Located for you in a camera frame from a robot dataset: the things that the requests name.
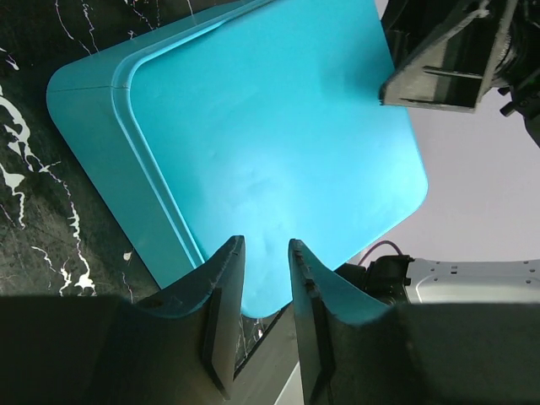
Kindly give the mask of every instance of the black marble surface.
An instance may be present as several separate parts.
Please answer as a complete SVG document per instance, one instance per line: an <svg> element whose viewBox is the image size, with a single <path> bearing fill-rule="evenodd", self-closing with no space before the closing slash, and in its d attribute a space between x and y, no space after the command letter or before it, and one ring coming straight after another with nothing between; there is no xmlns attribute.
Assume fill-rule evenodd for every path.
<svg viewBox="0 0 540 405"><path fill-rule="evenodd" d="M0 294L158 290L46 109L67 63L223 0L0 0ZM240 363L269 320L242 317Z"/></svg>

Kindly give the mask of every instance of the black mechanical part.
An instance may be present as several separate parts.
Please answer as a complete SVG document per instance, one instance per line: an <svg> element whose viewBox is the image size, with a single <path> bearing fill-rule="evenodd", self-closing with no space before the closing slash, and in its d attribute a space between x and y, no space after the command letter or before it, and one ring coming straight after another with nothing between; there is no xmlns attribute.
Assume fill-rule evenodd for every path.
<svg viewBox="0 0 540 405"><path fill-rule="evenodd" d="M540 146L538 0L390 0L382 24L397 68L383 105L472 112L499 88Z"/></svg>
<svg viewBox="0 0 540 405"><path fill-rule="evenodd" d="M335 273L384 304L406 304L408 297L405 287L411 285L407 270L413 260L406 255L382 256L368 268L344 264Z"/></svg>
<svg viewBox="0 0 540 405"><path fill-rule="evenodd" d="M167 289L119 297L2 297L2 403L215 405L230 397L243 237Z"/></svg>
<svg viewBox="0 0 540 405"><path fill-rule="evenodd" d="M289 262L306 405L540 403L540 305L386 306L301 241Z"/></svg>

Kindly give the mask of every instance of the robotic arm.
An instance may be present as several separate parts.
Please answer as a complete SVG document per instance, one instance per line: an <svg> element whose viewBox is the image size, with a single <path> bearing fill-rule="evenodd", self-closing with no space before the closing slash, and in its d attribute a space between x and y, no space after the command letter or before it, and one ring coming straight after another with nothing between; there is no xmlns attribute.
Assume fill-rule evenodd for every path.
<svg viewBox="0 0 540 405"><path fill-rule="evenodd" d="M496 88L540 146L540 1L390 0L381 22L397 68L383 105L474 112Z"/></svg>

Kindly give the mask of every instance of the turquoise plastic tray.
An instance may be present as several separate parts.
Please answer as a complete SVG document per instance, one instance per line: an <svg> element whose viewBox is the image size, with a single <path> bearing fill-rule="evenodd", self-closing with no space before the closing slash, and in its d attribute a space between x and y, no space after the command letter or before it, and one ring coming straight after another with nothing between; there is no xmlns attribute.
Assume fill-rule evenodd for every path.
<svg viewBox="0 0 540 405"><path fill-rule="evenodd" d="M54 122L161 287L246 236L242 310L290 302L291 238L328 266L427 191L372 0L207 10L52 78Z"/></svg>

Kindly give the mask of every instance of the gray wall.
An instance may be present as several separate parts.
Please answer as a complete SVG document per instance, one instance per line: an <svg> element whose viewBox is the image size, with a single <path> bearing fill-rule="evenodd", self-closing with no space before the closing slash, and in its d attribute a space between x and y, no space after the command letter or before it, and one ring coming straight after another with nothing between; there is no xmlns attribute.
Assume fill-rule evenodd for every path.
<svg viewBox="0 0 540 405"><path fill-rule="evenodd" d="M381 9L386 0L377 0ZM384 235L413 257L514 261L540 257L540 148L495 91L476 114L411 110L429 177L424 205ZM393 254L382 247L370 257ZM300 405L300 373L278 405Z"/></svg>

